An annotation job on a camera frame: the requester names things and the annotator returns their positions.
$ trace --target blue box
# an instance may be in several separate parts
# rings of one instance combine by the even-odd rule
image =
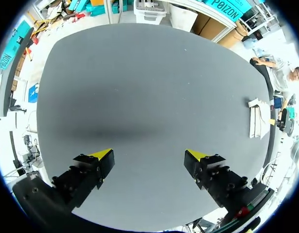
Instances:
[[[88,1],[89,0],[72,0],[68,9],[77,13],[82,12],[86,9],[86,4]]]
[[[18,28],[13,30],[11,38],[5,46],[3,54],[0,58],[1,69],[7,69],[9,64],[12,62],[19,49],[19,46],[21,45],[24,37],[26,36],[30,28],[31,27],[29,26],[29,24],[23,20],[18,26]]]
[[[39,84],[36,83],[31,88],[28,89],[28,102],[29,103],[36,103],[38,99],[38,90]]]
[[[236,22],[243,13],[228,0],[204,0],[204,3]]]

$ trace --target teal sign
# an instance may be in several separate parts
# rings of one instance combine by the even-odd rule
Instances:
[[[224,14],[233,22],[237,21],[243,13],[227,0],[205,0],[205,4]]]
[[[14,59],[21,43],[23,42],[24,37],[30,30],[30,26],[26,21],[21,22],[18,28],[14,29],[9,39],[3,54],[0,58],[0,68],[7,69],[9,64]]]

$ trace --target white box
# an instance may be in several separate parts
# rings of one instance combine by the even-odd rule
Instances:
[[[198,16],[197,13],[169,4],[170,21],[173,28],[190,32]]]

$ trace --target plastic container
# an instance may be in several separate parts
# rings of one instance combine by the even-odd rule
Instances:
[[[139,0],[134,0],[134,14],[136,16],[136,23],[159,25],[162,19],[166,16],[167,12],[161,1],[154,1],[155,4],[158,3],[159,8],[137,7],[137,3],[139,3]]]

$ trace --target gray tabletop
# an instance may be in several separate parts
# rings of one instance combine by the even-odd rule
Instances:
[[[37,126],[50,177],[80,153],[113,148],[116,165],[73,212],[112,228],[158,231],[217,208],[184,151],[219,153],[252,179],[269,134],[250,139],[247,101],[265,80],[228,49],[166,26],[117,24],[58,41],[41,78]]]

